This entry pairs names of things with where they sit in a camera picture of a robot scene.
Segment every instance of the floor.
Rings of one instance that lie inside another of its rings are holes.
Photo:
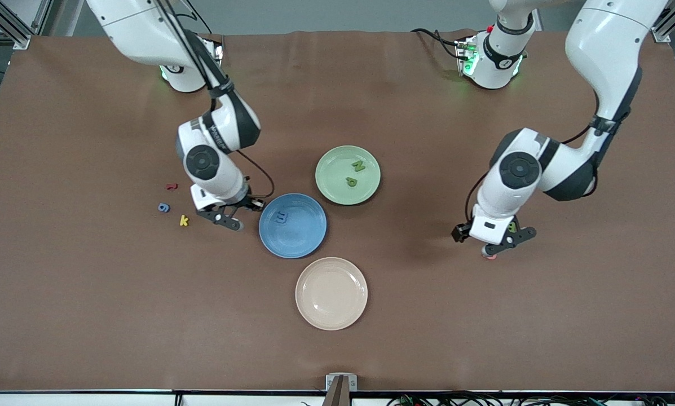
[[[584,0],[569,0],[563,5],[542,8],[544,30],[568,30]],[[456,30],[483,29],[495,20],[487,0],[223,0],[219,8],[213,0],[192,0],[193,5],[216,33],[281,34],[292,31],[362,30],[409,31],[413,28]],[[187,8],[177,3],[177,11]],[[103,36],[104,33],[84,0],[61,0],[49,32],[56,36]],[[204,32],[198,21],[183,19],[185,27]],[[670,34],[675,51],[675,31]],[[0,46],[0,71],[7,68],[12,55],[9,46]]]

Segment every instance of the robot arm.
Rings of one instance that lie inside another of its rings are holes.
[[[242,172],[227,154],[254,144],[260,123],[254,111],[222,72],[204,41],[184,30],[168,0],[87,0],[109,39],[129,59],[167,67],[167,80],[183,92],[206,85],[213,107],[179,126],[177,155],[187,175],[197,213],[232,230],[238,208],[262,210],[263,201],[250,195]],[[216,100],[221,106],[216,107]],[[231,206],[232,213],[224,209]]]
[[[535,32],[532,11],[566,0],[490,0],[495,25],[460,44],[458,69],[476,85],[499,89],[518,73],[525,45]]]
[[[642,41],[664,5],[664,0],[587,0],[565,41],[570,63],[598,98],[583,144],[572,148],[531,129],[507,134],[490,160],[471,221],[453,231],[457,241],[469,235],[488,242],[485,256],[514,248],[535,235],[526,229],[528,234],[518,236],[515,214],[536,188],[558,201],[595,190],[598,167],[641,82]]]

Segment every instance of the table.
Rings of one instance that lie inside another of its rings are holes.
[[[106,38],[33,38],[0,90],[0,390],[311,389],[335,370],[363,390],[675,390],[668,46],[644,44],[595,195],[538,193],[520,211],[538,236],[493,262],[450,237],[504,134],[567,139],[590,119],[563,42],[536,33],[520,75],[489,91],[419,34],[227,38],[223,67],[263,126],[245,151],[277,195],[327,211],[324,244],[285,260],[262,246],[257,213],[241,233],[193,213],[174,138],[204,91],[174,92]],[[381,164],[363,205],[333,205],[314,183],[341,144]],[[337,332],[294,305],[299,273],[330,256],[358,265],[370,292]]]

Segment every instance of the blue plate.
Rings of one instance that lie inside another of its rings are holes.
[[[327,216],[314,198],[288,193],[272,200],[259,218],[259,237],[270,252],[301,258],[315,251],[327,233]]]

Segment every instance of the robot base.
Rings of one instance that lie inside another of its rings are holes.
[[[222,66],[222,58],[224,53],[222,51],[222,44],[212,39],[201,38],[204,48],[209,52],[215,62],[219,66]],[[195,68],[190,67],[177,67],[177,66],[161,66],[162,79],[167,80],[174,90],[182,93],[191,93],[196,92],[204,87],[204,79],[199,71]]]
[[[469,77],[479,87],[485,89],[500,89],[510,82],[510,79],[518,74],[520,63],[523,61],[521,56],[512,69],[497,69],[495,63],[485,56],[483,47],[487,31],[482,31],[476,36],[466,38],[460,47],[455,48],[458,56],[465,56],[468,60],[458,59],[458,72],[460,75]]]

